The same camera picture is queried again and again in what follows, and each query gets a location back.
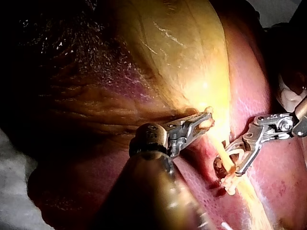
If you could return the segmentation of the right arm instrument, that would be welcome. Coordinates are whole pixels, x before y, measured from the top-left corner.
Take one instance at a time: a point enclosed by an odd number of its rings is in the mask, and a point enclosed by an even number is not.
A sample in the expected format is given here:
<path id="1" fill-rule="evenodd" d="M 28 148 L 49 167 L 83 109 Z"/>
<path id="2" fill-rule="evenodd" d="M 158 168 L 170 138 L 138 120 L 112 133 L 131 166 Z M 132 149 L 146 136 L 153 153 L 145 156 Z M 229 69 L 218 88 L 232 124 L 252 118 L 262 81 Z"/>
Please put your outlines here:
<path id="1" fill-rule="evenodd" d="M 292 138 L 293 128 L 298 121 L 294 113 L 256 116 L 243 135 L 246 150 L 260 149 L 261 144 L 267 141 Z"/>

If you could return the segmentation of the left arm instrument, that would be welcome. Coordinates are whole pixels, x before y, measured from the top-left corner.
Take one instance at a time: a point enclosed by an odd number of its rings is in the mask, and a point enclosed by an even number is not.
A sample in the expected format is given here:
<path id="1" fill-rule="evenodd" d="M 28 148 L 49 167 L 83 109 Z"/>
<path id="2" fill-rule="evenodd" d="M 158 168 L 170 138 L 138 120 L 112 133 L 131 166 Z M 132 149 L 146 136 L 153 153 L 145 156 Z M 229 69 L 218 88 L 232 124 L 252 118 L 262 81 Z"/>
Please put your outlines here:
<path id="1" fill-rule="evenodd" d="M 191 141 L 191 134 L 192 121 L 189 120 L 143 124 L 129 143 L 129 156 L 142 151 L 159 151 L 175 158 Z"/>

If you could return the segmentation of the right arm instrument jaw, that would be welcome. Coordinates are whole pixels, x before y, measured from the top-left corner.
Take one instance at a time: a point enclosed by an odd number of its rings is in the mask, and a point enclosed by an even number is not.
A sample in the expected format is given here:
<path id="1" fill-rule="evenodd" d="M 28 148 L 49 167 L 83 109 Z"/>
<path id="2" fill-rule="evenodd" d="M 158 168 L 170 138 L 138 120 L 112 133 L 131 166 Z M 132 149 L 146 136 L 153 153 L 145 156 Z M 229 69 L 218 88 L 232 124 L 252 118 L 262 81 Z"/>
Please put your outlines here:
<path id="1" fill-rule="evenodd" d="M 218 153 L 214 160 L 215 166 L 236 166 L 244 154 L 244 145 L 240 143 L 231 143 L 225 148 L 222 142 L 215 140 L 214 147 Z"/>
<path id="2" fill-rule="evenodd" d="M 242 159 L 236 165 L 236 176 L 243 176 L 251 166 L 260 151 L 260 144 L 249 146 L 244 150 Z"/>

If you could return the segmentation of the left arm instrument jaw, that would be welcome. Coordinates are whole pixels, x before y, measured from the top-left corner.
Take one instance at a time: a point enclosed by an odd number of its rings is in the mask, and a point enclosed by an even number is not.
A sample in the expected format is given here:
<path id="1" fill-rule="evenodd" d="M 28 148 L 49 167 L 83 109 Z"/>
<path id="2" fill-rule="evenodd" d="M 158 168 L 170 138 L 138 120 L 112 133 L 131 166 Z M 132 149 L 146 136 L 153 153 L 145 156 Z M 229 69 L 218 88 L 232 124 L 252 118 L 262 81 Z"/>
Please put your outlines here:
<path id="1" fill-rule="evenodd" d="M 185 125 L 192 127 L 212 127 L 212 113 L 203 112 L 197 115 L 193 115 L 191 118 L 185 121 Z"/>
<path id="2" fill-rule="evenodd" d="M 209 129 L 210 127 L 200 127 L 199 125 L 190 128 L 188 131 L 188 142 L 193 142 L 199 136 L 209 131 Z"/>

